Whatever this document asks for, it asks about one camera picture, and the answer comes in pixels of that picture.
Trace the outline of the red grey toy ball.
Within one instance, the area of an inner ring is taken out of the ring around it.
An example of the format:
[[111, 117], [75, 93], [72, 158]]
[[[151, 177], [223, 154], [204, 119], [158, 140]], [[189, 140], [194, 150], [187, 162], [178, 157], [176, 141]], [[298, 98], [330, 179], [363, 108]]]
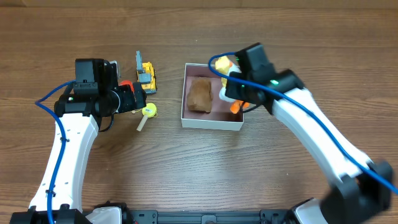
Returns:
[[130, 80], [123, 80], [122, 82], [119, 83], [119, 88], [124, 90], [124, 91], [131, 91], [134, 92], [134, 86], [132, 81]]

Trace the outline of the white plush duck toy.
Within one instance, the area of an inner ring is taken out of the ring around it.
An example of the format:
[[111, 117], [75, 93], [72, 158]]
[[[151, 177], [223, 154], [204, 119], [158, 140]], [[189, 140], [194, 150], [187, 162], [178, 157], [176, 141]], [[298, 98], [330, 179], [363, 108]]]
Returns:
[[[227, 56], [222, 56], [216, 60], [215, 70], [217, 72], [222, 73], [223, 75], [226, 75], [226, 76], [229, 76], [231, 72], [240, 72], [239, 67], [237, 65], [235, 65]], [[227, 85], [226, 78], [221, 79], [221, 84], [222, 84], [222, 88], [219, 93], [219, 98], [223, 101], [227, 101], [228, 103], [232, 103], [232, 105], [230, 107], [230, 111], [233, 114], [237, 114], [237, 113], [241, 112], [243, 109], [246, 109], [249, 107], [249, 103], [244, 103], [241, 100], [234, 100], [225, 95], [226, 85]]]

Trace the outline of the yellow toy excavator truck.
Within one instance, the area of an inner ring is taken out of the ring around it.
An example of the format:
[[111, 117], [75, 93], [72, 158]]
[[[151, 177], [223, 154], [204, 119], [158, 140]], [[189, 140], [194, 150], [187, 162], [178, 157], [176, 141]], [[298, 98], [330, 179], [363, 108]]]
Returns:
[[141, 52], [136, 52], [137, 81], [147, 95], [157, 93], [156, 72], [151, 62], [143, 62]]

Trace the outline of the brown plush bear toy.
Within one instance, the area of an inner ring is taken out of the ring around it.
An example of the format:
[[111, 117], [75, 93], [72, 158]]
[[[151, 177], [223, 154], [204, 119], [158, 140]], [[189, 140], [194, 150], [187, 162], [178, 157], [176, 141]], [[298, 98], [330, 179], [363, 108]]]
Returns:
[[190, 111], [210, 113], [213, 101], [211, 80], [209, 78], [194, 78], [186, 101]]

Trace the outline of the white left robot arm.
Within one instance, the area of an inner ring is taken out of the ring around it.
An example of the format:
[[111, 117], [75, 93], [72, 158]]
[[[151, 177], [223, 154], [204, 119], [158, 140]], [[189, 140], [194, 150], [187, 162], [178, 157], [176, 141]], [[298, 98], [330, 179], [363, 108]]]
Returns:
[[82, 209], [82, 189], [88, 156], [101, 130], [103, 118], [146, 106], [146, 93], [138, 82], [119, 82], [116, 61], [81, 58], [75, 61], [74, 80], [63, 89], [54, 108], [46, 107], [45, 95], [35, 105], [55, 120], [55, 136], [45, 174], [25, 212], [12, 214], [11, 223], [135, 223], [125, 203]]

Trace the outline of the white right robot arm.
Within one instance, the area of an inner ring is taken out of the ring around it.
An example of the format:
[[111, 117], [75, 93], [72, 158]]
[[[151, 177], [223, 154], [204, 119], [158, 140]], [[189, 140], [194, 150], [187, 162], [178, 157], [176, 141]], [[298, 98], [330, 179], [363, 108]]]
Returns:
[[303, 81], [290, 69], [278, 72], [260, 43], [233, 54], [239, 65], [228, 72], [226, 96], [262, 105], [286, 125], [323, 171], [330, 192], [287, 213], [286, 223], [362, 223], [388, 210], [394, 172], [373, 162], [323, 114]]

